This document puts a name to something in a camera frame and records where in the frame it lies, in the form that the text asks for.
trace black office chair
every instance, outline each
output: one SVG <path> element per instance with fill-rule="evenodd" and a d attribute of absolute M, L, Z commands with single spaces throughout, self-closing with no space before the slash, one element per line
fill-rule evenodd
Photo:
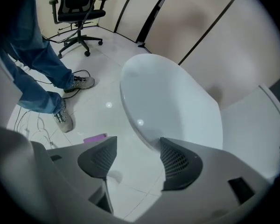
<path fill-rule="evenodd" d="M 103 8 L 107 0 L 100 0 L 100 1 L 102 1 L 100 9 L 93 10 L 92 8 L 92 12 L 90 12 L 90 14 L 88 15 L 87 20 L 92 20 L 105 16 L 106 12 L 103 10 Z M 61 0 L 60 7 L 58 10 L 58 20 L 56 15 L 57 3 L 58 0 L 49 1 L 49 4 L 51 4 L 53 8 L 54 23 L 55 24 L 61 22 L 75 23 L 77 27 L 80 27 L 82 25 L 82 21 L 84 20 L 89 9 L 91 8 L 93 0 Z M 86 48 L 86 51 L 84 53 L 85 56 L 89 56 L 90 55 L 89 47 L 87 46 L 85 41 L 99 41 L 98 44 L 100 46 L 103 44 L 103 39 L 81 35 L 81 31 L 79 30 L 77 33 L 77 37 L 70 38 L 64 42 L 64 47 L 59 51 L 58 57 L 61 58 L 62 57 L 61 52 L 63 52 L 68 47 L 72 46 L 77 42 L 82 44 Z"/>

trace jeans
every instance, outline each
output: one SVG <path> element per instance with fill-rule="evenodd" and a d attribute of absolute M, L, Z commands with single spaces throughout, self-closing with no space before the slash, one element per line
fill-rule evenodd
<path fill-rule="evenodd" d="M 59 60 L 48 41 L 42 40 L 37 23 L 35 0 L 21 0 L 2 40 L 8 42 L 25 66 L 44 74 L 57 88 L 68 89 L 73 74 Z M 18 105 L 40 113 L 58 113 L 64 100 L 58 93 L 45 91 L 31 76 L 17 67 L 0 45 L 0 57 L 23 95 Z"/>

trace purple object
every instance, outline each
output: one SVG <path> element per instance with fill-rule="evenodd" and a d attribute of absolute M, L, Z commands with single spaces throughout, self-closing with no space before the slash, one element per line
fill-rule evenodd
<path fill-rule="evenodd" d="M 108 135 L 106 133 L 102 133 L 102 134 L 99 134 L 97 136 L 86 138 L 83 141 L 84 141 L 84 144 L 91 143 L 91 142 L 98 142 L 98 141 L 100 141 L 100 140 L 102 140 L 106 137 L 108 137 Z"/>

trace black cable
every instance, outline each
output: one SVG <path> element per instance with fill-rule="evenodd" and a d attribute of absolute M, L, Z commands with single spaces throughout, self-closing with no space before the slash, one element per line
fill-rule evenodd
<path fill-rule="evenodd" d="M 77 95 L 78 94 L 78 92 L 79 92 L 80 90 L 77 90 L 77 92 L 75 93 L 75 94 L 73 94 L 72 96 L 70 96 L 70 97 L 64 97 L 63 99 L 69 99 L 69 98 L 73 98 L 75 95 Z"/>
<path fill-rule="evenodd" d="M 91 77 L 90 74 L 89 74 L 89 72 L 88 72 L 87 70 L 78 70 L 78 71 L 73 72 L 73 74 L 76 74 L 76 73 L 81 72 L 81 71 L 87 72 L 87 74 L 89 75 L 89 77 Z M 47 82 L 43 82 L 43 81 L 39 81 L 39 80 L 36 80 L 36 81 L 37 81 L 37 82 L 40 82 L 40 83 L 45 83 L 45 84 L 52 84 L 52 83 L 47 83 Z M 78 90 L 74 95 L 72 95 L 72 96 L 70 96 L 70 97 L 65 97 L 64 99 L 73 98 L 75 95 L 78 94 L 79 91 L 80 91 L 80 90 Z"/>
<path fill-rule="evenodd" d="M 15 125 L 17 124 L 18 118 L 19 118 L 19 116 L 20 116 L 21 109 L 22 109 L 22 107 L 20 106 L 20 110 L 19 110 L 19 113 L 18 113 L 18 117 L 17 117 L 17 119 L 15 120 L 14 129 L 15 129 Z"/>
<path fill-rule="evenodd" d="M 64 27 L 64 28 L 59 28 L 58 31 L 61 31 L 63 29 L 69 28 L 71 26 L 71 24 L 68 27 Z"/>
<path fill-rule="evenodd" d="M 71 37 L 73 37 L 75 34 L 77 34 L 78 31 L 82 30 L 83 25 L 84 25 L 84 23 L 85 23 L 86 20 L 87 20 L 87 17 L 88 17 L 89 14 L 92 12 L 92 9 L 93 9 L 93 7 L 94 7 L 94 3 L 95 3 L 95 2 L 96 2 L 96 0 L 93 0 L 92 5 L 90 6 L 89 11 L 87 12 L 87 14 L 86 14 L 84 20 L 82 21 L 82 23 L 81 23 L 81 25 L 79 26 L 79 28 L 77 29 L 77 31 L 76 31 L 75 33 L 73 33 L 72 35 L 68 36 L 67 38 L 65 38 L 65 39 L 63 39 L 63 40 L 61 40 L 61 41 L 53 41 L 53 40 L 51 40 L 51 39 L 45 37 L 44 35 L 42 35 L 42 37 L 43 37 L 45 40 L 50 41 L 50 42 L 54 42 L 54 43 L 63 43 L 63 42 L 65 42 L 65 41 L 67 41 L 68 39 L 70 39 Z"/>
<path fill-rule="evenodd" d="M 19 124 L 20 124 L 22 118 L 25 116 L 25 114 L 27 114 L 27 113 L 30 112 L 30 111 L 31 111 L 31 110 L 26 111 L 26 112 L 23 114 L 23 116 L 20 118 L 20 121 L 18 122 L 18 125 L 17 125 L 17 132 L 18 132 Z"/>
<path fill-rule="evenodd" d="M 52 84 L 52 83 L 47 83 L 47 82 L 43 82 L 43 81 L 39 81 L 39 80 L 35 80 L 37 82 L 40 82 L 40 83 L 44 83 L 44 84 Z"/>
<path fill-rule="evenodd" d="M 78 70 L 78 71 L 73 72 L 73 74 L 76 74 L 76 73 L 81 72 L 81 71 L 87 72 L 87 74 L 89 75 L 89 77 L 91 77 L 90 74 L 89 74 L 89 72 L 88 72 L 87 70 Z M 72 96 L 70 96 L 70 97 L 65 97 L 64 99 L 73 98 L 75 95 L 78 94 L 79 91 L 80 91 L 80 90 L 78 90 L 74 95 L 72 95 Z"/>

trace sneaker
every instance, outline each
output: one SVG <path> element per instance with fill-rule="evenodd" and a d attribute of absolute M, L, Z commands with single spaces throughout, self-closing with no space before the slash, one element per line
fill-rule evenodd
<path fill-rule="evenodd" d="M 73 120 L 66 110 L 66 103 L 64 107 L 57 114 L 53 115 L 55 122 L 63 133 L 67 133 L 73 129 Z"/>
<path fill-rule="evenodd" d="M 64 89 L 65 93 L 72 92 L 74 90 L 86 90 L 94 86 L 94 78 L 92 77 L 76 77 L 74 76 L 74 83 L 70 88 Z"/>

